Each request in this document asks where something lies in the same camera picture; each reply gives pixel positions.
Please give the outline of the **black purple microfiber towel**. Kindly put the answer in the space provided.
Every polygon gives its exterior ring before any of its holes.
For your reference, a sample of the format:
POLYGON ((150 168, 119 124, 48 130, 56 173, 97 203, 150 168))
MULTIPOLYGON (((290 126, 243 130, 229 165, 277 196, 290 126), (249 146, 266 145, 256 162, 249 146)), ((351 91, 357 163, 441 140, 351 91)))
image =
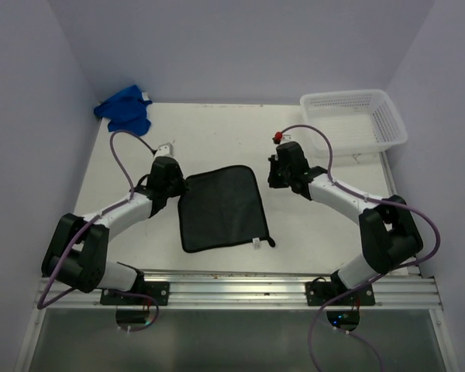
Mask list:
POLYGON ((276 243, 270 236, 253 170, 232 165, 186 178, 187 191, 177 204, 181 247, 186 253, 276 243))

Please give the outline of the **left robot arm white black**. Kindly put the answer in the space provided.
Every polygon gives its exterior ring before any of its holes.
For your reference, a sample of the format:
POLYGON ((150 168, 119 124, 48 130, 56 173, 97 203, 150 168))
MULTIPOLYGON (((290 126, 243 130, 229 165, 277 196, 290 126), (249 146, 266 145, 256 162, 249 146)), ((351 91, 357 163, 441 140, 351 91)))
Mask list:
POLYGON ((128 304, 141 302, 146 294, 141 274, 134 267, 108 261, 109 242, 155 216, 169 198, 184 194, 185 189, 178 162, 172 157, 156 157, 150 173, 121 201, 100 212, 67 213, 60 218, 43 258, 42 274, 84 293, 115 290, 128 304))

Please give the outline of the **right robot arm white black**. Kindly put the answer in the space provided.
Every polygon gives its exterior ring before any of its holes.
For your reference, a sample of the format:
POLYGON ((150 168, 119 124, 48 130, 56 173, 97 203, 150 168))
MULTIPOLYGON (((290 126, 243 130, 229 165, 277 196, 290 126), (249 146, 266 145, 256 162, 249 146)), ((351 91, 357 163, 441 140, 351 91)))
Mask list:
POLYGON ((290 188, 311 202, 330 207, 355 222, 360 230, 361 253, 333 272, 330 281, 315 279, 310 291, 324 301, 347 304, 357 296, 357 287, 379 274, 388 274, 423 248, 422 237, 405 200, 397 195, 371 201, 347 193, 329 179, 323 167, 310 167, 301 146, 282 143, 269 158, 270 188, 290 188))

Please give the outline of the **blue crumpled towel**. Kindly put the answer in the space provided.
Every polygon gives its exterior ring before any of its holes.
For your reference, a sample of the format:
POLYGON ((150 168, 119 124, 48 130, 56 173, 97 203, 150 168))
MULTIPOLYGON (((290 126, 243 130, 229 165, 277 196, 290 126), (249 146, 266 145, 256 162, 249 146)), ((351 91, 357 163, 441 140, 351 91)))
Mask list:
POLYGON ((134 84, 94 107, 93 113, 108 120, 108 131, 129 131, 137 136, 148 133, 151 121, 147 118, 147 107, 153 102, 134 84))

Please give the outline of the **white plastic perforated basket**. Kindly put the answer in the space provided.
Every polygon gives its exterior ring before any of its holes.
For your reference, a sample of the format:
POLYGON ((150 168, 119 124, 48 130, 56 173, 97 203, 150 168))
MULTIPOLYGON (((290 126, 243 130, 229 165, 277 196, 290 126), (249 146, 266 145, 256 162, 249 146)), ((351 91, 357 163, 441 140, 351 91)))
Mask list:
POLYGON ((379 89, 306 94, 300 108, 304 122, 326 135, 335 157, 380 153, 408 140, 393 101, 379 89))

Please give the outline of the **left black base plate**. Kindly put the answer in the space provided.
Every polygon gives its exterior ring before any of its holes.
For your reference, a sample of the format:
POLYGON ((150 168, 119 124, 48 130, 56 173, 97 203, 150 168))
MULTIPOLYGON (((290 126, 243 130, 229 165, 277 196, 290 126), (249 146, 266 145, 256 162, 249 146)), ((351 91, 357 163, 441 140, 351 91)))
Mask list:
POLYGON ((166 306, 170 295, 170 283, 167 281, 145 281, 134 292, 105 289, 99 303, 107 306, 166 306))

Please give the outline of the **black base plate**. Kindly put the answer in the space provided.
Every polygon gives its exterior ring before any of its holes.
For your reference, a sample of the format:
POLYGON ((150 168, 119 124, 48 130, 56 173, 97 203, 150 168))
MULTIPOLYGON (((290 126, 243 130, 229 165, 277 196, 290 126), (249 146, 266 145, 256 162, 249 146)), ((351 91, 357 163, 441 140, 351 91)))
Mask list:
POLYGON ((305 282, 305 296, 308 306, 322 306, 333 298, 338 298, 331 306, 374 306, 376 300, 371 285, 358 290, 345 289, 339 282, 326 277, 316 277, 305 282))
POLYGON ((170 295, 170 283, 167 281, 145 281, 134 292, 105 289, 99 303, 107 306, 166 306, 170 295))

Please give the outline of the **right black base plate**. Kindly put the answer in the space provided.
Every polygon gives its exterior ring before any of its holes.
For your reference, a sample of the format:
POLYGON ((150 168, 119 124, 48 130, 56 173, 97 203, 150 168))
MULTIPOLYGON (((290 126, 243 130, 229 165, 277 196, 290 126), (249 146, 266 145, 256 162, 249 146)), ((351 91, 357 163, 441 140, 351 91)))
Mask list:
POLYGON ((374 306, 376 300, 371 285, 358 290, 345 289, 339 282, 326 277, 316 277, 305 282, 305 296, 308 306, 322 306, 333 298, 338 298, 331 306, 374 306))

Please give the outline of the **aluminium mounting rail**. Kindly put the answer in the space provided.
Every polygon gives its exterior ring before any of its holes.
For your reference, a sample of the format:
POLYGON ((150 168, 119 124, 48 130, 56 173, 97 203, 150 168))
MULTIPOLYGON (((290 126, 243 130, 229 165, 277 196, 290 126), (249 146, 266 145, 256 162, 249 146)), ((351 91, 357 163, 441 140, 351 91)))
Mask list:
POLYGON ((329 290, 329 280, 294 274, 145 273, 146 292, 169 309, 440 309, 433 279, 390 276, 342 299, 329 290))

